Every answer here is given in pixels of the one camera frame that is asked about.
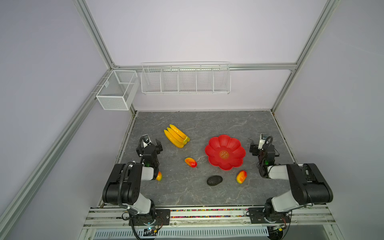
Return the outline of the dark fake avocado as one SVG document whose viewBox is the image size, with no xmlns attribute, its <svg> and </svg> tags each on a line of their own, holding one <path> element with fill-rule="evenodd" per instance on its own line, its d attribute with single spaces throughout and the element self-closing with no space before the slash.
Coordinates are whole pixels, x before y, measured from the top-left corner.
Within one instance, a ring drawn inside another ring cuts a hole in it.
<svg viewBox="0 0 384 240">
<path fill-rule="evenodd" d="M 223 181 L 223 178 L 221 176 L 210 176 L 207 179 L 207 185 L 210 187 L 217 186 Z"/>
</svg>

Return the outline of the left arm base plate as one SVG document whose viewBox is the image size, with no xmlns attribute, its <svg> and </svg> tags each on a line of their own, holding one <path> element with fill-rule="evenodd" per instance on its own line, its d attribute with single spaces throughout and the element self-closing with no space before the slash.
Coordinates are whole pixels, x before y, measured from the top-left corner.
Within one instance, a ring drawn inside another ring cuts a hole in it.
<svg viewBox="0 0 384 240">
<path fill-rule="evenodd" d="M 134 226 L 168 226 L 171 220 L 170 209 L 156 209 L 146 215 L 130 215 Z"/>
</svg>

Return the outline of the red-yellow mango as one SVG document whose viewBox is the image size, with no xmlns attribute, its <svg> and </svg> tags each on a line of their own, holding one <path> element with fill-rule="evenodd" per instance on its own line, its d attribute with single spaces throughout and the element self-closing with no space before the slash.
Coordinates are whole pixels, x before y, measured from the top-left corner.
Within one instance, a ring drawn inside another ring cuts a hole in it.
<svg viewBox="0 0 384 240">
<path fill-rule="evenodd" d="M 197 162 L 193 158 L 185 158 L 185 163 L 190 166 L 191 168 L 197 167 Z"/>
<path fill-rule="evenodd" d="M 163 175 L 162 175 L 162 173 L 161 173 L 161 172 L 158 172 L 158 175 L 157 175 L 157 177 L 156 177 L 156 180 L 160 182 L 162 179 L 163 179 Z"/>
<path fill-rule="evenodd" d="M 242 184 L 246 178 L 247 178 L 248 174 L 246 171 L 240 171 L 236 177 L 236 181 L 238 184 Z"/>
</svg>

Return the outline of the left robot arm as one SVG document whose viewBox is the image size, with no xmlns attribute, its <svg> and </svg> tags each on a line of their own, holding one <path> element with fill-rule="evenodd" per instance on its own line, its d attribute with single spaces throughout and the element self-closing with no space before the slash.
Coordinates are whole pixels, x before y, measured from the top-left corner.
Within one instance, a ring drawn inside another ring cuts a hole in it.
<svg viewBox="0 0 384 240">
<path fill-rule="evenodd" d="M 141 183 L 161 180 L 158 155 L 162 151 L 159 140 L 153 143 L 148 135 L 141 136 L 136 148 L 140 160 L 114 165 L 103 189 L 102 201 L 119 206 L 132 216 L 155 219 L 155 203 L 141 194 Z"/>
</svg>

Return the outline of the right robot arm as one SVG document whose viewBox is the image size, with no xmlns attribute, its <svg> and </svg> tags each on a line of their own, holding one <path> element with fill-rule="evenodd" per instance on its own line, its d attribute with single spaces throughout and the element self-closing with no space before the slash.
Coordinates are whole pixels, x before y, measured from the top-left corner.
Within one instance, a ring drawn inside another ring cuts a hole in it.
<svg viewBox="0 0 384 240">
<path fill-rule="evenodd" d="M 251 143 L 250 153 L 258 157 L 258 170 L 262 178 L 285 180 L 290 190 L 266 200 L 262 215 L 268 221 L 305 206 L 321 205 L 333 201 L 331 187 L 316 164 L 275 164 L 278 156 L 273 138 L 269 136 L 258 145 Z"/>
</svg>

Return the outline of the yellow fake banana bunch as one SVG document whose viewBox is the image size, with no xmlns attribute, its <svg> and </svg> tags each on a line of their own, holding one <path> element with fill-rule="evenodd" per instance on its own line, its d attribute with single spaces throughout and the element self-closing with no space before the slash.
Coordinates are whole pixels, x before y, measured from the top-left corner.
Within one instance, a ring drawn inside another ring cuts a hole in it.
<svg viewBox="0 0 384 240">
<path fill-rule="evenodd" d="M 177 148 L 183 148 L 190 141 L 190 138 L 174 125 L 167 127 L 164 133 L 167 139 Z"/>
</svg>

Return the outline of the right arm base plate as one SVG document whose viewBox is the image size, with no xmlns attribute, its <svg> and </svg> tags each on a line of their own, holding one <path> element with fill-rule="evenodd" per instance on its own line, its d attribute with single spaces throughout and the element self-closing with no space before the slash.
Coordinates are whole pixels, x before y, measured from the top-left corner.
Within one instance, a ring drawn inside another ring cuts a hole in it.
<svg viewBox="0 0 384 240">
<path fill-rule="evenodd" d="M 290 213 L 268 212 L 264 207 L 248 208 L 246 216 L 250 218 L 252 224 L 289 224 L 291 222 Z"/>
</svg>

